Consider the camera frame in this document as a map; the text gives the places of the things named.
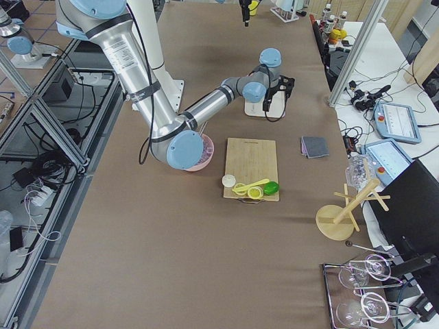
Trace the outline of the large pink bowl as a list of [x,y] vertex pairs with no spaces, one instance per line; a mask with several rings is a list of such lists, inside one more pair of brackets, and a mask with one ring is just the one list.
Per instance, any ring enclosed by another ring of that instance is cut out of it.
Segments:
[[211,138],[206,134],[202,134],[202,140],[203,140],[203,153],[201,159],[195,165],[186,169],[186,171],[189,172],[200,171],[210,163],[215,151],[214,143],[211,140]]

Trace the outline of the yellow plastic cup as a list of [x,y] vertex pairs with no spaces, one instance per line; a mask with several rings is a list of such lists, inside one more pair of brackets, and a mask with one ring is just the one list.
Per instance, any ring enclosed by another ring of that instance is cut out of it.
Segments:
[[257,8],[259,7],[260,1],[252,0],[250,5],[248,6],[250,11],[250,16],[255,16],[257,14]]

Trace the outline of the cream rabbit tray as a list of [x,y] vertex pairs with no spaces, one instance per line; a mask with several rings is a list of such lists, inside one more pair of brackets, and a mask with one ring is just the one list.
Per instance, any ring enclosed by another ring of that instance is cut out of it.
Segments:
[[251,103],[245,100],[244,112],[250,117],[268,117],[269,119],[278,119],[283,117],[285,108],[285,92],[278,91],[273,97],[270,108],[267,112],[263,110],[263,99],[258,103]]

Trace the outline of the cup rack with cups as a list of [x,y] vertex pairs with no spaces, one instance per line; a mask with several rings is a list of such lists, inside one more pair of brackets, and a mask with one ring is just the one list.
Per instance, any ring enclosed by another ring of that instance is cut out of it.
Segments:
[[282,22],[290,23],[307,15],[304,7],[307,1],[303,0],[275,0],[270,12],[277,16]]

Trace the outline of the bamboo cutting board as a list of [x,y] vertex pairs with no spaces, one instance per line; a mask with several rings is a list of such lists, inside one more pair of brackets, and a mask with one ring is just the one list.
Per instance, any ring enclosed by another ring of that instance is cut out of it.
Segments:
[[264,178],[278,183],[276,142],[251,138],[228,138],[225,174],[236,183],[250,184]]

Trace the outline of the grey folded cloth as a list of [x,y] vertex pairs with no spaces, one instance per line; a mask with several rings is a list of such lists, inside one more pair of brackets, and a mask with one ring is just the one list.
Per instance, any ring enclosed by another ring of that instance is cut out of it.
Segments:
[[302,155],[308,158],[321,158],[329,155],[327,141],[323,137],[301,136],[300,148]]

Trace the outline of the yellow plastic knife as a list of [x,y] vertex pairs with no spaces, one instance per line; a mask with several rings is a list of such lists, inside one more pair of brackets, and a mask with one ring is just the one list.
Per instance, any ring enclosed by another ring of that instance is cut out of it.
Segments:
[[264,184],[268,183],[269,181],[270,180],[268,178],[264,178],[262,180],[259,180],[259,181],[247,184],[246,186],[243,187],[243,189],[245,189],[245,188],[249,189],[249,188],[251,188],[253,186],[261,186],[261,185],[264,185]]

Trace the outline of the green lime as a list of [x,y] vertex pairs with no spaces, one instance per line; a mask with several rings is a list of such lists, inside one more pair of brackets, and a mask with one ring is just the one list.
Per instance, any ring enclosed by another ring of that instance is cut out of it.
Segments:
[[264,195],[274,195],[279,191],[279,184],[274,181],[269,181],[263,186]]

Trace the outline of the lemon slice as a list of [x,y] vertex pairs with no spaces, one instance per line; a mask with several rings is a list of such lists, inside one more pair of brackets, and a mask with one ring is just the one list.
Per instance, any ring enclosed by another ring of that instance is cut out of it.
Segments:
[[233,193],[238,196],[247,195],[248,189],[243,189],[244,186],[246,186],[244,183],[236,183],[236,185],[233,187]]

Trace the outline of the blue teach pendant tablet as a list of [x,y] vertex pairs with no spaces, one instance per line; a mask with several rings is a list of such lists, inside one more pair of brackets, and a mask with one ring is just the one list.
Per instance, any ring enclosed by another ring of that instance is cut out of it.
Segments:
[[411,106],[378,102],[374,109],[375,125],[382,138],[409,144],[422,141]]

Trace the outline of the wooden mug tree stand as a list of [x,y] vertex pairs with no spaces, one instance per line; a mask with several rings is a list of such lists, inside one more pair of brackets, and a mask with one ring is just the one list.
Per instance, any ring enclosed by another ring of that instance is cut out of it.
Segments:
[[345,193],[334,193],[345,199],[345,207],[336,205],[326,205],[321,207],[316,213],[316,225],[319,231],[327,238],[334,241],[343,241],[349,238],[354,231],[359,231],[359,226],[353,216],[353,210],[364,201],[378,201],[385,211],[389,211],[388,206],[384,202],[390,199],[389,195],[380,196],[375,190],[380,181],[371,176],[369,162],[366,158],[362,158],[363,169],[365,174],[364,187],[355,196],[347,195],[347,184],[344,185]]

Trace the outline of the black monitor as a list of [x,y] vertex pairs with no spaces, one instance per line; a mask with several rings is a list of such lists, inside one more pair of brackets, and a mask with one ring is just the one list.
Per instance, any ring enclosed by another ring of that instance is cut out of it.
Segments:
[[389,211],[379,215],[386,240],[395,246],[403,262],[397,276],[415,273],[438,278],[438,181],[414,160],[383,190],[390,196]]

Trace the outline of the wine glass rack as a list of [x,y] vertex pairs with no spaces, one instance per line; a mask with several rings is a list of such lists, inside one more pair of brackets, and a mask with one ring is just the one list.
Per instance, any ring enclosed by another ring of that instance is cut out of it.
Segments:
[[392,274],[396,250],[372,249],[350,240],[345,245],[359,248],[364,254],[342,264],[322,266],[330,327],[384,328],[390,322],[397,324],[413,315],[399,298],[391,302],[385,296],[388,290],[402,291],[408,284]]

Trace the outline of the aluminium frame post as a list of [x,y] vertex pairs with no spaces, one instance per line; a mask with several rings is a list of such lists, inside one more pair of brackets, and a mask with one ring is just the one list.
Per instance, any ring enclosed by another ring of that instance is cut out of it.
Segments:
[[371,34],[374,32],[379,18],[382,16],[387,4],[388,0],[375,0],[373,2],[371,9],[366,16],[366,20],[363,22],[358,35],[355,37],[353,49],[349,53],[329,96],[328,103],[331,108],[334,108],[339,101],[343,90],[348,84],[348,81],[351,78],[355,67],[357,66],[363,50],[368,44]]

